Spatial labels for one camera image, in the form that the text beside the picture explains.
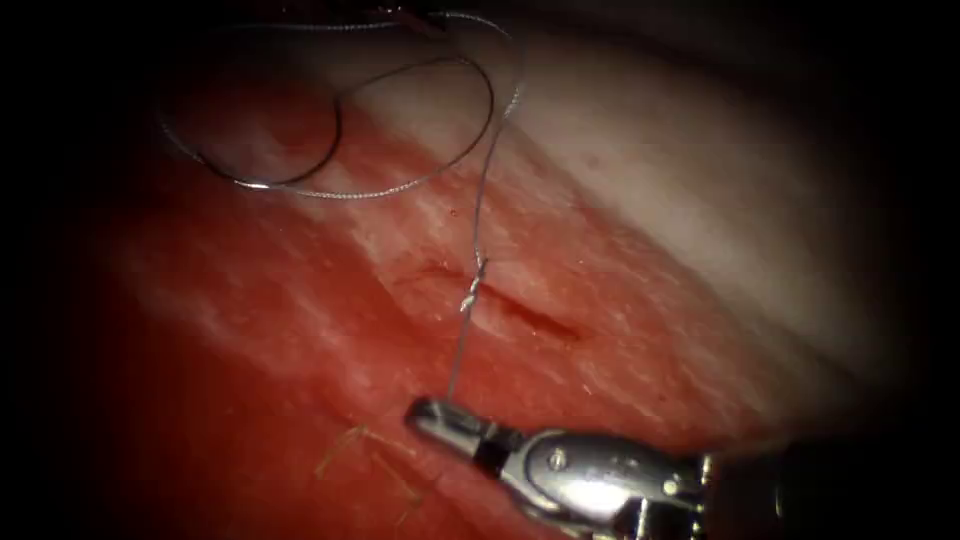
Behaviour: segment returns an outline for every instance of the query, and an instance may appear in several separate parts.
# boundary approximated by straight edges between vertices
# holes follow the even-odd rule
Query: bleeding area
[[[331,92],[305,80],[213,77],[173,116],[231,165],[282,175],[331,137]],[[345,104],[342,146],[310,185],[402,183],[479,125],[458,117],[435,141],[375,109]],[[96,358],[76,374],[93,397],[75,414],[130,532],[561,537],[401,420],[414,397],[446,389],[484,147],[398,196],[330,201],[243,190],[155,128],[145,139],[119,204],[74,231],[68,278],[83,284],[69,339]],[[490,264],[457,400],[520,428],[610,430],[671,451],[771,429],[763,389],[783,374],[538,144],[512,127],[494,158],[480,231]]]

